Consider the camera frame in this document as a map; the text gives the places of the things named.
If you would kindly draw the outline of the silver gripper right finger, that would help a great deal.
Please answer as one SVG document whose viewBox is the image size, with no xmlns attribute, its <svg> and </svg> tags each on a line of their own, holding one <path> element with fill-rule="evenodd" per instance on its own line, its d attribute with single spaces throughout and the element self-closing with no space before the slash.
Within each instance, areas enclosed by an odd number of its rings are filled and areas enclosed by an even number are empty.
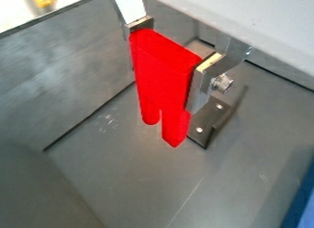
<svg viewBox="0 0 314 228">
<path fill-rule="evenodd" d="M 227 72 L 246 60 L 254 47 L 227 34 L 219 34 L 215 49 L 192 71 L 186 103 L 186 109 L 191 114 L 202 109 L 214 91 L 222 94 L 230 91 L 232 80 Z"/>
</svg>

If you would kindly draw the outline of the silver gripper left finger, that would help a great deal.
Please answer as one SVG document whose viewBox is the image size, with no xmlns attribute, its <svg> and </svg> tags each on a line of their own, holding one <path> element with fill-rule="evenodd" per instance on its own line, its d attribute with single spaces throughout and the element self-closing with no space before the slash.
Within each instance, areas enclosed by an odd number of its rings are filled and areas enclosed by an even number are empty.
<svg viewBox="0 0 314 228">
<path fill-rule="evenodd" d="M 154 27 L 155 20 L 145 13 L 143 0 L 112 0 L 112 3 L 125 39 L 137 29 L 151 29 Z"/>
</svg>

